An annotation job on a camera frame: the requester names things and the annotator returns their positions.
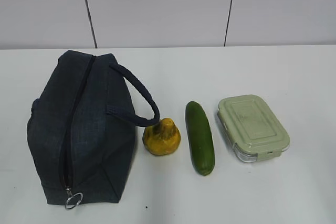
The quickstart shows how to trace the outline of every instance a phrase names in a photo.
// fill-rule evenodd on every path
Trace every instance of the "dark blue lunch bag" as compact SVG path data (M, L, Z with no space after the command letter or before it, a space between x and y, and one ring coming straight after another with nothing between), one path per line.
M153 119L134 114L126 78ZM47 203L119 202L135 144L135 126L159 122L148 90L112 54L67 51L32 106L27 139Z

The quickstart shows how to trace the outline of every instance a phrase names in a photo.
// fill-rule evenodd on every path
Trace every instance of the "squash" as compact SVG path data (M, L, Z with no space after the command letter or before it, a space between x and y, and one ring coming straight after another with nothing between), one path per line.
M181 135L173 120L164 118L157 125L145 128L142 141L150 153L161 156L176 151Z

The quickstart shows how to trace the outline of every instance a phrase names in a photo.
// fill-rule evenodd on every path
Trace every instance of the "bag handle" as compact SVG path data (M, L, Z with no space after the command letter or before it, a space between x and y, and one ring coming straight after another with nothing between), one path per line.
M154 111L154 117L152 119L142 118L140 116L137 116L136 114L130 113L129 111L121 107L113 105L107 105L107 113L110 115L115 115L126 121L132 122L140 127L147 127L157 124L160 119L160 112L159 109L157 108L158 106L156 106L151 94L148 92L145 86L137 79L137 77L134 76L134 74L131 73L130 70L123 67L122 65L119 65L117 63L110 63L110 68L114 69L122 76L124 76L136 88L136 90L138 90L138 92L145 98L145 100L152 107Z

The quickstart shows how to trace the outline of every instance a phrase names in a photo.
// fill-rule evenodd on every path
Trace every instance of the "glass food container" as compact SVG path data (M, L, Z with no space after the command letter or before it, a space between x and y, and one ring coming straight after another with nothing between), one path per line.
M246 163L278 157L289 136L267 103L256 95L225 98L218 117L237 157Z

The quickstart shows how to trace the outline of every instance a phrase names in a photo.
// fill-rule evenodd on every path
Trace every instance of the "cucumber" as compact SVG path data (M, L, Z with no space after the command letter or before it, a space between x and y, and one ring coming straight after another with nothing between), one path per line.
M209 121L201 105L189 102L185 121L194 168L199 174L208 175L215 166L215 152Z

